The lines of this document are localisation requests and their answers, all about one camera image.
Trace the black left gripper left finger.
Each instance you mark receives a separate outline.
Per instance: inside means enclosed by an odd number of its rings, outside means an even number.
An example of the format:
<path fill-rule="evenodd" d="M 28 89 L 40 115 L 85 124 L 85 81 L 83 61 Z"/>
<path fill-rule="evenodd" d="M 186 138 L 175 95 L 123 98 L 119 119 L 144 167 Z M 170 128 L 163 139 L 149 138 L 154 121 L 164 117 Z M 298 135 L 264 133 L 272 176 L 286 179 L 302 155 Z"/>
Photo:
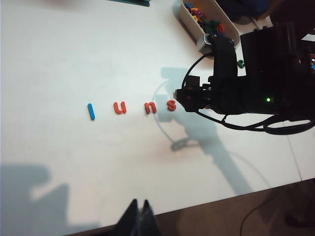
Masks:
<path fill-rule="evenodd" d="M 133 199 L 117 223 L 118 236 L 140 236 L 141 210 L 138 201 Z"/>

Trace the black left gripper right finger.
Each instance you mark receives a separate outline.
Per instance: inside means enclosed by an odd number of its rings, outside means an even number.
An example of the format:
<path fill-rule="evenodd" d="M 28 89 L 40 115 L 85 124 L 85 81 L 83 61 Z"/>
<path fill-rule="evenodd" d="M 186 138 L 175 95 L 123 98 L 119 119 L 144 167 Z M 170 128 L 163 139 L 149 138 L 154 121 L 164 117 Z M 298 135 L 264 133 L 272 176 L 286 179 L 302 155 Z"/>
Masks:
<path fill-rule="evenodd" d="M 140 236 L 159 236 L 160 229 L 148 200 L 144 201 L 139 220 Z"/>

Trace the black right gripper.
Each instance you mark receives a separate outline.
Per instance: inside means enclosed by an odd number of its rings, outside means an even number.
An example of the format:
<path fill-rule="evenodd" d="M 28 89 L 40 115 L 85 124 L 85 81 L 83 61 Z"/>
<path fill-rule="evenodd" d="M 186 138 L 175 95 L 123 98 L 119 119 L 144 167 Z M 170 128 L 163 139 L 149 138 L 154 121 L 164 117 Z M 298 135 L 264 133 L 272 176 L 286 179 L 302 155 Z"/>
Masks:
<path fill-rule="evenodd" d="M 242 114 L 244 106 L 234 42 L 229 38 L 213 38 L 210 44 L 211 52 L 202 55 L 186 73 L 186 89 L 176 89 L 173 98 L 186 112 L 210 108 L 218 114 Z M 200 78 L 190 75 L 190 72 L 205 57 L 214 58 L 214 71 L 208 78 L 209 83 L 200 85 Z"/>

